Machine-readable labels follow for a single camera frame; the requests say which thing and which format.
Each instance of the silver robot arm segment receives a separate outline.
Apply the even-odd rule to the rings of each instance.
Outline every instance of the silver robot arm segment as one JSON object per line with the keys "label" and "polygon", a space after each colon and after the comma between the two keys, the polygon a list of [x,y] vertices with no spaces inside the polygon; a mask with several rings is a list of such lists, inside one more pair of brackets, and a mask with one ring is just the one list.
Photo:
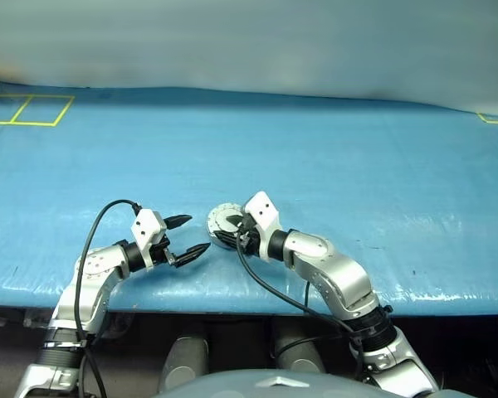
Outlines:
{"label": "silver robot arm segment", "polygon": [[47,327],[45,342],[35,363],[25,371],[16,398],[28,396],[76,396],[81,360],[94,337],[102,332],[110,293],[131,272],[168,262],[181,266],[199,257],[210,244],[195,245],[182,255],[168,250],[167,229],[181,226],[191,216],[165,220],[150,209],[139,211],[131,230],[136,243],[125,240],[89,252],[81,281],[80,319],[87,336],[81,341],[76,333],[74,303],[80,260],[76,261],[72,281],[63,291]]}
{"label": "silver robot arm segment", "polygon": [[[279,213],[264,192],[243,207],[260,237],[258,255],[284,261],[320,292],[332,314],[353,330],[350,349],[368,374],[364,381],[395,394],[414,397],[438,390],[431,373],[412,349],[403,332],[380,306],[365,269],[339,253],[328,239],[299,231],[284,232]],[[361,341],[363,350],[359,350]]]}

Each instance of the gray wall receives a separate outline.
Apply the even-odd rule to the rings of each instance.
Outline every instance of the gray wall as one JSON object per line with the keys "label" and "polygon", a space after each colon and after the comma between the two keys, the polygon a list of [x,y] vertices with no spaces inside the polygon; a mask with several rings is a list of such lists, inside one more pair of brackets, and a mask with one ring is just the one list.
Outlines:
{"label": "gray wall", "polygon": [[498,114],[498,0],[0,0],[0,79]]}

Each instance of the black cable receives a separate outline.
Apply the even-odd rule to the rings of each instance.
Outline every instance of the black cable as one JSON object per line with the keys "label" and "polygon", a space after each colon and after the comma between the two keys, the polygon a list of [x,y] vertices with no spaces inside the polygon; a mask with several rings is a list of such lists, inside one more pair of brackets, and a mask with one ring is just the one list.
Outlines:
{"label": "black cable", "polygon": [[283,348],[280,350],[277,350],[275,352],[275,355],[273,356],[273,359],[278,359],[284,352],[288,351],[289,349],[296,347],[300,344],[304,344],[306,342],[318,342],[321,340],[334,340],[336,338],[342,338],[340,334],[326,334],[324,336],[314,336],[314,337],[305,337],[301,338],[299,340],[295,340],[294,342],[291,342],[289,344],[286,344]]}
{"label": "black cable", "polygon": [[364,345],[359,342],[358,356],[356,357],[356,370],[354,371],[354,379],[361,381],[362,372],[364,370]]}
{"label": "black cable", "polygon": [[[238,231],[238,233],[236,233],[236,252],[238,254],[238,258],[240,259],[240,262],[242,263],[243,265],[243,268],[245,268],[245,270],[247,271],[247,273],[262,287],[264,288],[265,290],[267,290],[268,292],[270,292],[271,294],[274,294],[276,297],[278,297],[279,299],[282,299],[284,301],[286,301],[288,304],[291,304],[293,305],[294,307],[300,309],[301,311],[304,311],[308,314],[310,314],[311,316],[315,317],[315,318],[318,318],[318,319],[321,319],[327,323],[332,323],[334,326],[337,326],[339,328],[343,328],[348,334],[352,335],[354,334],[354,330],[349,326],[347,325],[345,322],[343,322],[341,319],[337,319],[337,318],[331,318],[331,317],[327,317],[325,316],[324,314],[322,313],[318,313],[317,311],[315,311],[314,309],[306,306],[306,305],[303,305],[297,301],[295,301],[294,299],[286,296],[285,294],[283,294],[282,292],[278,291],[277,289],[273,288],[271,285],[269,285],[267,282],[265,282],[263,279],[261,279],[256,273],[255,271],[252,270],[251,266],[249,265],[249,263],[247,263],[247,260],[246,258],[244,257],[243,253],[242,253],[242,247],[240,246],[240,231]],[[305,293],[306,291],[310,288],[310,286],[307,284],[306,285],[306,289],[305,289]],[[361,341],[358,341],[358,356],[356,357],[356,371],[354,373],[354,378],[356,380],[359,380],[359,378],[361,377],[362,375],[362,370],[364,369],[364,359],[363,359],[363,355],[364,355],[364,346],[362,344]]]}
{"label": "black cable", "polygon": [[85,398],[85,386],[83,384],[83,380],[85,380],[85,360],[86,355],[81,358],[80,374],[77,377],[77,390],[79,398]]}
{"label": "black cable", "polygon": [[308,293],[310,292],[310,282],[306,282],[305,287],[305,307],[308,307]]}
{"label": "black cable", "polygon": [[262,287],[264,288],[265,290],[267,290],[268,292],[270,292],[271,294],[274,294],[276,297],[278,297],[279,299],[282,299],[284,301],[286,301],[288,304],[290,305],[293,305],[295,308],[298,308],[300,309],[301,311],[304,311],[306,313],[309,313],[312,317],[314,318],[318,318],[322,321],[325,321],[327,323],[332,323],[334,326],[338,327],[338,328],[343,328],[346,332],[348,333],[353,333],[354,331],[352,330],[352,328],[347,325],[345,322],[343,322],[342,320],[340,319],[337,319],[337,318],[332,318],[332,317],[329,317],[329,316],[326,316],[322,313],[318,313],[317,311],[315,311],[314,309],[310,308],[310,307],[306,307],[305,305],[295,301],[294,299],[286,296],[285,294],[283,294],[282,292],[278,291],[277,289],[275,289],[274,287],[272,287],[271,285],[269,285],[267,282],[265,282],[263,279],[261,279],[256,273],[255,271],[252,270],[251,266],[247,263],[247,260],[245,259],[243,253],[242,253],[242,247],[240,246],[240,233],[238,232],[236,234],[236,252],[238,254],[238,258],[240,259],[240,262],[242,262],[242,265],[243,265],[243,268],[245,268],[245,270],[247,271],[247,273]]}
{"label": "black cable", "polygon": [[[117,201],[112,201],[111,203],[107,204],[103,209],[101,209],[100,213],[98,216],[95,218],[94,223],[92,224],[92,227],[90,228],[89,235],[86,238],[85,241],[85,246],[83,246],[83,252],[81,253],[81,259],[80,259],[80,264],[77,270],[77,281],[76,281],[76,297],[74,300],[74,320],[76,321],[76,331],[78,338],[86,343],[86,334],[85,331],[83,330],[83,326],[81,325],[81,317],[80,317],[80,295],[81,295],[81,281],[83,280],[83,269],[85,268],[85,260],[87,253],[90,248],[90,243],[92,243],[92,239],[94,238],[94,234],[96,232],[96,229],[98,228],[98,225],[100,224],[101,217],[104,216],[104,214],[112,207],[115,205],[118,205],[120,203],[127,203],[133,207],[134,213],[138,214],[138,211],[140,210],[140,205],[138,203],[135,203],[134,201],[129,201],[127,199],[119,199]],[[92,369],[92,372],[94,373],[94,377],[96,379],[96,384],[98,385],[98,388],[100,389],[100,394],[101,398],[107,398],[107,392],[105,391],[105,386],[103,384],[103,381],[101,380],[101,375],[100,375],[100,370],[98,369],[98,366],[95,362],[94,356],[90,352],[90,349],[88,347],[85,347],[84,349],[84,354],[87,359],[87,361],[90,364],[90,368]]]}

